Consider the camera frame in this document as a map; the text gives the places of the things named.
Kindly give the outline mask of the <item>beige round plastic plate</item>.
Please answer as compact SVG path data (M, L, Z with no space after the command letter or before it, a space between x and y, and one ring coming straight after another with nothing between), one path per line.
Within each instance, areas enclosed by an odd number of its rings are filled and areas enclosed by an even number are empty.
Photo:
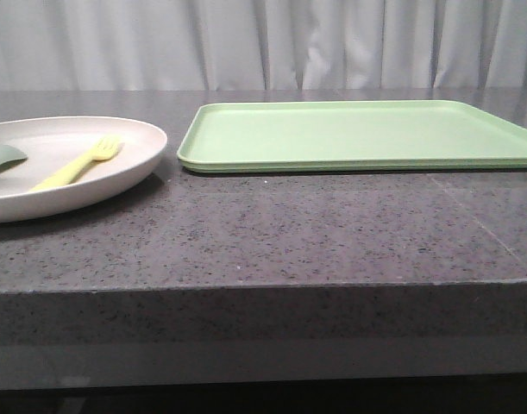
M92 164L72 184L34 191L35 185L108 135L120 139L114 158ZM167 136L150 123L132 119L56 116L0 122L0 144L28 156L0 172L0 223L9 223L76 210L126 191L157 167Z

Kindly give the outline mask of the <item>light green serving tray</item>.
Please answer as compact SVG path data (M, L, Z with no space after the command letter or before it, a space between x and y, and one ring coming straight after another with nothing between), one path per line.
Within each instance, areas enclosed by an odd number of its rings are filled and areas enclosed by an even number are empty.
M199 173L527 168L527 129L449 100L213 103L177 155Z

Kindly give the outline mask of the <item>yellow plastic fork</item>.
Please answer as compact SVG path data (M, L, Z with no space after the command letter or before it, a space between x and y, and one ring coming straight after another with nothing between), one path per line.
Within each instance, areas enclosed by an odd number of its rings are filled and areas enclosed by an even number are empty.
M94 162L104 162L114 158L120 149L120 137L106 135L90 149L72 160L57 172L32 187L29 191L44 191L71 184L88 166Z

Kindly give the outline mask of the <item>white pleated curtain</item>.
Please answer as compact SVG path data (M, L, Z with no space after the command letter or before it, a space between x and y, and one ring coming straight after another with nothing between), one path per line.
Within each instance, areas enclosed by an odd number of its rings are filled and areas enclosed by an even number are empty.
M527 86L527 1L0 1L0 91Z

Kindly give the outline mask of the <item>green plastic spoon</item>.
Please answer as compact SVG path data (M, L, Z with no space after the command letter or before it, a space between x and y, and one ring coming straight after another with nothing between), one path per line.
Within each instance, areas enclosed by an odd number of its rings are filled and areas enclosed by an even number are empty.
M20 149L7 144L0 144L0 173L18 166L28 159L28 156Z

